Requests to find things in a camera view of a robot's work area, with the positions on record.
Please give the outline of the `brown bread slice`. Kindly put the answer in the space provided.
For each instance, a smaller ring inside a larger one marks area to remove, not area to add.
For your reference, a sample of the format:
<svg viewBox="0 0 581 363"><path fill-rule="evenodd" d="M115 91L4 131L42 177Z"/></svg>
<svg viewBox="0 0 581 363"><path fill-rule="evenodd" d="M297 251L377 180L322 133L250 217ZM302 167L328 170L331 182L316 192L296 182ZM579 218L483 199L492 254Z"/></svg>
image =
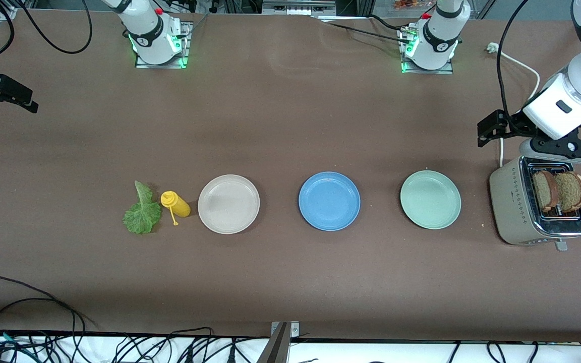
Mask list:
<svg viewBox="0 0 581 363"><path fill-rule="evenodd" d="M559 188L553 174L540 170L532 176L537 204L541 212L549 212L559 203Z"/></svg>
<svg viewBox="0 0 581 363"><path fill-rule="evenodd" d="M574 171L555 175L559 205L563 213L581 209L581 175Z"/></svg>

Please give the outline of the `green lettuce leaf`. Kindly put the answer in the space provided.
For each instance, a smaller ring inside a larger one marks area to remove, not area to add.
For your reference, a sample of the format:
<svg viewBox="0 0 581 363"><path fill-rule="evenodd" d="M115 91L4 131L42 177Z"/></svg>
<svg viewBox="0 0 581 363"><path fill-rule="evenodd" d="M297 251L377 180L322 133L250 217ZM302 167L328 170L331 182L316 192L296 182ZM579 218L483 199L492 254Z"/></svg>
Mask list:
<svg viewBox="0 0 581 363"><path fill-rule="evenodd" d="M154 199L154 193L146 184L136 180L134 186L138 202L125 211L123 225L134 234L151 233L162 216L161 205Z"/></svg>

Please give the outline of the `mint green round plate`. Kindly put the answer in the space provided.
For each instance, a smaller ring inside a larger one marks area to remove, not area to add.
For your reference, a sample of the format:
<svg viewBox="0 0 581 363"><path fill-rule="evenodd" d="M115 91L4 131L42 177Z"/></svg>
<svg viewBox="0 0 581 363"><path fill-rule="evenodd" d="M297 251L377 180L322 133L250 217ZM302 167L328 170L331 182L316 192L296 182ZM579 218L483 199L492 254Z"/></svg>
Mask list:
<svg viewBox="0 0 581 363"><path fill-rule="evenodd" d="M452 225L461 212L461 195L446 175L421 170L403 182L399 201L405 215L424 229L438 230Z"/></svg>

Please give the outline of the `blue round plate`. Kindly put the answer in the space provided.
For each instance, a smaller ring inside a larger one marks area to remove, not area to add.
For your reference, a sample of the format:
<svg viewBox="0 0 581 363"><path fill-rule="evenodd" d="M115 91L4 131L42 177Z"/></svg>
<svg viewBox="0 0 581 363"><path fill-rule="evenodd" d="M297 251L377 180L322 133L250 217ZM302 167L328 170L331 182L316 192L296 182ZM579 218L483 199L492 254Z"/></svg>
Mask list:
<svg viewBox="0 0 581 363"><path fill-rule="evenodd" d="M361 195L346 175L323 171L304 181L298 193L298 208L304 220L314 228L342 230L358 217Z"/></svg>

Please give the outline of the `pale beige round plate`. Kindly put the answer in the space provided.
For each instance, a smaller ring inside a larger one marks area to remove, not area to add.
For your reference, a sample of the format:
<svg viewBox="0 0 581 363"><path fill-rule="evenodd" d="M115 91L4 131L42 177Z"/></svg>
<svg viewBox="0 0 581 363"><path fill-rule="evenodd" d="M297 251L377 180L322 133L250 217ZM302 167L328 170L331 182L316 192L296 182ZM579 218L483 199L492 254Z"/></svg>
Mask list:
<svg viewBox="0 0 581 363"><path fill-rule="evenodd" d="M205 227L219 234L235 234L256 220L260 194L242 175L220 175L204 186L197 207Z"/></svg>

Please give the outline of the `silver two-slot toaster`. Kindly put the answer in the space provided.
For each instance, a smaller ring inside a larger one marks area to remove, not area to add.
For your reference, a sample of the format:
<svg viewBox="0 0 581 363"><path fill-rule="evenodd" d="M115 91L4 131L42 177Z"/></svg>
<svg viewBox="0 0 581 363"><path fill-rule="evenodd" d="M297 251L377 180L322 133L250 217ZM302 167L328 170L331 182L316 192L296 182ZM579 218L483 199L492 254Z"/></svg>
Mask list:
<svg viewBox="0 0 581 363"><path fill-rule="evenodd" d="M581 237L581 209L563 213L558 204L549 212L541 212L532 179L540 170L553 175L574 171L571 163L521 156L490 175L491 204L498 234L510 245L552 243L558 251L567 251L568 240Z"/></svg>

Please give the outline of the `yellow mustard squeeze bottle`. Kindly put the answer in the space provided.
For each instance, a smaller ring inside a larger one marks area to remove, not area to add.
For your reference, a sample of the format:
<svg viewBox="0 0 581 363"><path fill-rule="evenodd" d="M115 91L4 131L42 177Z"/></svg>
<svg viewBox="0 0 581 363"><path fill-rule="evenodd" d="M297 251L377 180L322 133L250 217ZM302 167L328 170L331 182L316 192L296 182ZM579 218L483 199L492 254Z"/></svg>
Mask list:
<svg viewBox="0 0 581 363"><path fill-rule="evenodd" d="M173 225L178 226L176 217L185 218L191 214L191 207L176 192L166 191L161 194L160 202L168 209Z"/></svg>

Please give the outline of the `grey metal box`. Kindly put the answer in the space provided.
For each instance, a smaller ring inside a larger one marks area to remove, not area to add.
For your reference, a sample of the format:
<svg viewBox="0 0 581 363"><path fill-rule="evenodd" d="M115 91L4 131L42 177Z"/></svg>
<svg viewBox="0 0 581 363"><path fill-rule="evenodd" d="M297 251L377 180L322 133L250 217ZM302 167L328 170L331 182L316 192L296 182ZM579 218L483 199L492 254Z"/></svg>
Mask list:
<svg viewBox="0 0 581 363"><path fill-rule="evenodd" d="M263 15L336 16L335 0L261 0Z"/></svg>

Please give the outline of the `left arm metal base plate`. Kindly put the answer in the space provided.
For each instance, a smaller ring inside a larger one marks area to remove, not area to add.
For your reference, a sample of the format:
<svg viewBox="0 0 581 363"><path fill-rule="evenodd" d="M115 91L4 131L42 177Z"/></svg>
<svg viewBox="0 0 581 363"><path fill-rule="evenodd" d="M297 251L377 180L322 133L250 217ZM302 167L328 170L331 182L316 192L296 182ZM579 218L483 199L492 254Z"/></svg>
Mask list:
<svg viewBox="0 0 581 363"><path fill-rule="evenodd" d="M400 41L401 71L418 74L452 74L451 59L459 39L443 41L422 28L402 27L396 31Z"/></svg>

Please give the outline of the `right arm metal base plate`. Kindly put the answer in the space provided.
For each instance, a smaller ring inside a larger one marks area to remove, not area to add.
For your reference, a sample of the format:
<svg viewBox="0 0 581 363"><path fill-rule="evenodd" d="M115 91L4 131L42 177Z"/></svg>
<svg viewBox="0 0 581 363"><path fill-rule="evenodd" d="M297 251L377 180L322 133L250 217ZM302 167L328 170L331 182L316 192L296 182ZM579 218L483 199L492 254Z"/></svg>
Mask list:
<svg viewBox="0 0 581 363"><path fill-rule="evenodd" d="M136 68L185 69L191 50L194 23L171 16L160 17L161 32L136 35L129 33L136 53Z"/></svg>

